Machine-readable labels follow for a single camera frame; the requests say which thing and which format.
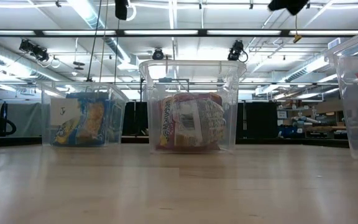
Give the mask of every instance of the ceiling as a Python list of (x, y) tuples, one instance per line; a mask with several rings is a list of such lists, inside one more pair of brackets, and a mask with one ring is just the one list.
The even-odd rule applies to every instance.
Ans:
[[(114, 6), (106, 6), (102, 1), (101, 18), (106, 21), (109, 29), (294, 29), (295, 20), (286, 10), (270, 12), (267, 4), (270, 0), (254, 0), (254, 8), (249, 9), (249, 1), (245, 0), (203, 0), (203, 9), (198, 8), (199, 0), (177, 0), (177, 10), (174, 10), (170, 23), (168, 0), (131, 1), (136, 7), (136, 15), (131, 21), (119, 21), (114, 15)], [(55, 1), (48, 0), (0, 0), (0, 29), (89, 29), (90, 27), (67, 1), (60, 1), (62, 7), (54, 6)], [(93, 1), (96, 9), (100, 1)], [(333, 3), (325, 9), (325, 4)], [(297, 16), (297, 26), (302, 29), (358, 29), (358, 0), (319, 0), (311, 1), (309, 9), (304, 8)], [(79, 38), (77, 56), (75, 38), (40, 38), (31, 37), (34, 44), (48, 49), (61, 62), (57, 68), (47, 69), (71, 80), (84, 80), (88, 72), (91, 77), (122, 77), (117, 81), (130, 82), (139, 80), (139, 72), (117, 69), (116, 57), (103, 40), (97, 38), (94, 45), (94, 58), (90, 68), (94, 38)], [(120, 37), (118, 44), (128, 54), (138, 56), (140, 61), (150, 59), (154, 48), (160, 47), (167, 55), (173, 54), (173, 43), (176, 46), (176, 59), (180, 60), (227, 60), (229, 48), (236, 40), (242, 40), (245, 46), (251, 43), (247, 52), (247, 72), (243, 82), (260, 81), (272, 82), (277, 72), (287, 72), (309, 58), (318, 55), (328, 47), (332, 38), (302, 38), (296, 44), (292, 38), (256, 38), (251, 37)], [(17, 54), (21, 38), (0, 37), (0, 46)], [(36, 62), (30, 55), (23, 57)], [(73, 61), (85, 63), (84, 70), (73, 76), (75, 67)], [(324, 75), (332, 75), (334, 69), (328, 67), (317, 70)]]

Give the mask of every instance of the black curtain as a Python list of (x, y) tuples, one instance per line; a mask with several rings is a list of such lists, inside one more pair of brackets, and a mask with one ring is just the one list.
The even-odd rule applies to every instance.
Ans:
[(247, 138), (271, 139), (278, 136), (275, 103), (246, 103)]

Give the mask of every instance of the ceiling beam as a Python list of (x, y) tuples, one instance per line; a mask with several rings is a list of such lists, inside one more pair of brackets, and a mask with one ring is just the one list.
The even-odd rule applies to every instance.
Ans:
[[(0, 29), (0, 37), (294, 37), (294, 29)], [(353, 37), (357, 30), (298, 29), (302, 37)]]

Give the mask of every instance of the ceiling light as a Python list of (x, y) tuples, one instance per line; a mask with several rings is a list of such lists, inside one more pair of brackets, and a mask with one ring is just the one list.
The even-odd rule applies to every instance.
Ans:
[(241, 94), (255, 94), (255, 90), (239, 90)]
[(280, 30), (208, 30), (208, 35), (280, 35)]
[(285, 94), (282, 93), (282, 94), (279, 94), (277, 96), (274, 96), (274, 99), (277, 100), (277, 99), (281, 99), (281, 98), (284, 98), (285, 97)]
[(0, 30), (0, 35), (35, 35), (32, 30)]
[(337, 77), (338, 77), (338, 75), (334, 74), (334, 75), (330, 75), (328, 77), (322, 78), (322, 79), (318, 80), (317, 82), (326, 82), (326, 81), (333, 80)]
[(130, 63), (121, 63), (117, 66), (117, 68), (120, 70), (138, 70), (139, 66)]
[(46, 30), (44, 35), (116, 35), (115, 30)]
[(305, 93), (303, 95), (298, 96), (298, 99), (306, 99), (306, 98), (311, 98), (314, 96), (317, 96), (319, 93)]
[(358, 30), (291, 30), (290, 35), (357, 35)]
[[(250, 4), (204, 4), (205, 9), (249, 9)], [(253, 9), (267, 9), (267, 5), (254, 4)]]
[(198, 30), (125, 30), (125, 35), (197, 35)]
[(190, 90), (192, 93), (215, 93), (217, 90)]
[(339, 90), (339, 88), (335, 88), (335, 89), (332, 89), (332, 90), (328, 90), (327, 92), (325, 92), (325, 94), (327, 94), (327, 93), (333, 93), (333, 92), (338, 91), (338, 90)]
[(7, 90), (7, 91), (16, 91), (15, 88), (3, 84), (0, 84), (0, 89)]

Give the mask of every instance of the chip bag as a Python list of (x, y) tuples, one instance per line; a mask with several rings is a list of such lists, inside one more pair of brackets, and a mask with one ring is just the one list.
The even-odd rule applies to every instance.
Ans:
[(222, 98), (215, 93), (179, 93), (160, 102), (161, 132), (157, 149), (198, 152), (219, 149), (223, 138)]
[(79, 98), (80, 115), (60, 125), (52, 145), (102, 146), (106, 140), (107, 111), (104, 99)]

